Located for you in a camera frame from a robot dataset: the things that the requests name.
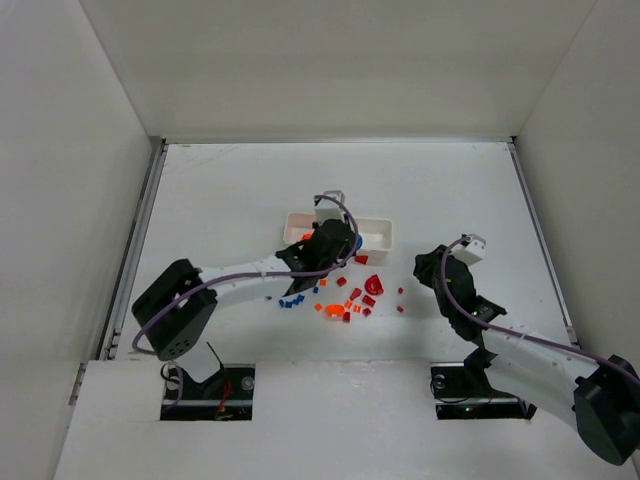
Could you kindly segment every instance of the orange object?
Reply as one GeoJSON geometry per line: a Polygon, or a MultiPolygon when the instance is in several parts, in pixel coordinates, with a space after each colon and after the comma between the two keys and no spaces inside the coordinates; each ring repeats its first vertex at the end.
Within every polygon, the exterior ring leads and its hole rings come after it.
{"type": "Polygon", "coordinates": [[[342,317],[342,315],[344,315],[344,307],[342,305],[338,305],[337,303],[334,303],[333,305],[327,305],[324,311],[327,312],[327,315],[329,317],[342,317]]]}

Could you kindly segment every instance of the wall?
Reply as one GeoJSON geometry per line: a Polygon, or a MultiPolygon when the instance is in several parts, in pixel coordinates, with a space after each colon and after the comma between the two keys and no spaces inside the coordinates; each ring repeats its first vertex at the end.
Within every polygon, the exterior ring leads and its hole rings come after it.
{"type": "Polygon", "coordinates": [[[150,134],[515,135],[593,0],[82,0],[150,134]]]}
{"type": "Polygon", "coordinates": [[[0,478],[52,476],[149,142],[77,0],[0,0],[0,478]]]}
{"type": "Polygon", "coordinates": [[[516,143],[582,342],[640,367],[640,3],[600,0],[516,143]]]}

